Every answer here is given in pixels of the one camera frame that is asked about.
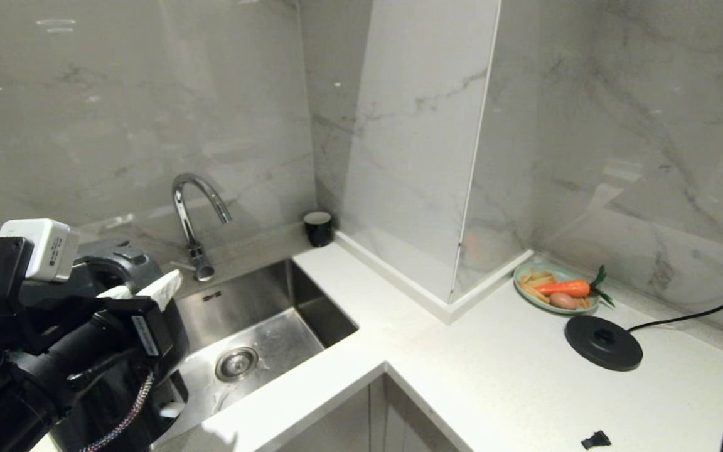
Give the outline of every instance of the sink basin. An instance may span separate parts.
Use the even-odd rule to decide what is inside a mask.
[[[186,408],[161,444],[351,335],[358,327],[291,260],[177,300],[190,354]]]

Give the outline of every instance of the plate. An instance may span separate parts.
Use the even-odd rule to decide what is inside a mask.
[[[585,281],[588,281],[587,278],[583,277],[582,275],[578,274],[577,272],[574,272],[574,270],[566,269],[563,266],[556,266],[556,264],[543,264],[538,262],[530,262],[528,264],[522,264],[522,266],[519,266],[515,269],[515,275],[513,277],[513,282],[515,284],[515,289],[519,292],[519,294],[526,299],[529,303],[532,303],[534,306],[539,307],[540,309],[545,309],[546,311],[551,311],[557,314],[562,315],[584,315],[584,314],[593,314],[597,309],[599,309],[599,297],[588,297],[588,301],[591,302],[591,307],[589,308],[577,308],[577,309],[562,309],[559,307],[547,305],[543,303],[543,301],[540,301],[533,296],[529,295],[524,289],[520,289],[520,286],[517,285],[517,281],[520,281],[520,278],[526,274],[530,274],[531,272],[549,272],[550,274],[554,275],[554,279],[557,281],[571,281],[575,279],[583,279]]]

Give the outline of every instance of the black cup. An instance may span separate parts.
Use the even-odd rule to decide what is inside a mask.
[[[311,212],[303,217],[306,235],[309,242],[316,248],[326,246],[333,240],[333,223],[331,214],[327,212]]]

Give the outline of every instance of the white countertop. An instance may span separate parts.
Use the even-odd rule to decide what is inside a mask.
[[[164,449],[275,450],[388,372],[460,450],[581,451],[597,430],[611,452],[720,450],[723,351],[682,331],[637,331],[643,362],[612,372],[511,283],[446,326],[336,244],[295,261],[359,331]],[[651,320],[618,301],[596,315]]]

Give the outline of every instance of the chrome faucet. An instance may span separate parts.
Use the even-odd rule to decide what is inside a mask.
[[[183,186],[186,185],[186,183],[192,183],[206,195],[221,223],[230,223],[233,218],[230,218],[230,212],[227,211],[227,207],[222,198],[219,197],[216,190],[203,178],[191,173],[183,173],[174,178],[172,182],[172,201],[174,202],[175,208],[178,209],[180,224],[183,226],[183,233],[186,235],[189,260],[195,267],[195,279],[204,283],[210,280],[210,278],[213,278],[213,267],[208,261],[203,244],[197,241],[195,232],[191,228],[189,213],[186,211],[186,204],[183,203]]]

